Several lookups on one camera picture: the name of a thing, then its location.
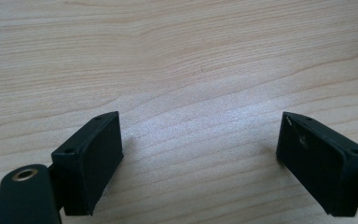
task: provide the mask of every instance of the wood grain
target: wood grain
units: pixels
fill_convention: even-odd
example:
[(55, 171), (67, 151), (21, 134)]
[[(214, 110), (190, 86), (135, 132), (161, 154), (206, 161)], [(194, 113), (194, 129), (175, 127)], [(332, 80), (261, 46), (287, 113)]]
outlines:
[(358, 223), (275, 160), (283, 111), (358, 142), (358, 0), (0, 0), (0, 179), (114, 110), (125, 159), (64, 223)]

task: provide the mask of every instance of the rectangular black block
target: rectangular black block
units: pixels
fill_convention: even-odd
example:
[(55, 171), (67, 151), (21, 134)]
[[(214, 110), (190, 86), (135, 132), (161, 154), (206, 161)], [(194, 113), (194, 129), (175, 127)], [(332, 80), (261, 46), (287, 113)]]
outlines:
[(118, 112), (90, 120), (51, 154), (64, 179), (67, 216), (92, 215), (95, 204), (123, 159)]
[(284, 112), (277, 158), (327, 214), (356, 214), (358, 144), (315, 119)]

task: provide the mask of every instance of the tabletop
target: tabletop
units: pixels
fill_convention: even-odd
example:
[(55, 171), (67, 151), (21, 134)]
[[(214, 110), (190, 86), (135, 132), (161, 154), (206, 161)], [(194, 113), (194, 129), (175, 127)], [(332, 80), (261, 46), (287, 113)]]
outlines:
[(358, 143), (358, 0), (0, 0), (0, 180), (111, 111), (124, 160), (63, 223), (358, 223), (275, 156), (283, 111)]

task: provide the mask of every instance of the light wood surface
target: light wood surface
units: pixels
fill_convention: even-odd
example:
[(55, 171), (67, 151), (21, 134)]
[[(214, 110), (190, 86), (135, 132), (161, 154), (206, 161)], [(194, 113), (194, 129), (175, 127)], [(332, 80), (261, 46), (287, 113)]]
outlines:
[(115, 110), (124, 161), (63, 223), (358, 223), (275, 159), (283, 111), (358, 143), (358, 0), (0, 0), (0, 180)]

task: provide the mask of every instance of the black plastic piece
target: black plastic piece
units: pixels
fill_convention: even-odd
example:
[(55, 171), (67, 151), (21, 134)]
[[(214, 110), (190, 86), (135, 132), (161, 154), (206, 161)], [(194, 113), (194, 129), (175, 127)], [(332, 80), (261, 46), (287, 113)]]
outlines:
[(51, 157), (49, 168), (24, 166), (2, 180), (0, 223), (61, 223), (63, 206), (70, 216), (92, 215), (123, 159), (118, 112), (89, 121)]
[(61, 223), (46, 166), (24, 166), (2, 179), (0, 223)]
[(327, 214), (356, 214), (358, 144), (315, 119), (284, 112), (277, 158)]
[(98, 116), (55, 150), (53, 167), (64, 180), (67, 216), (92, 215), (123, 158), (118, 112)]

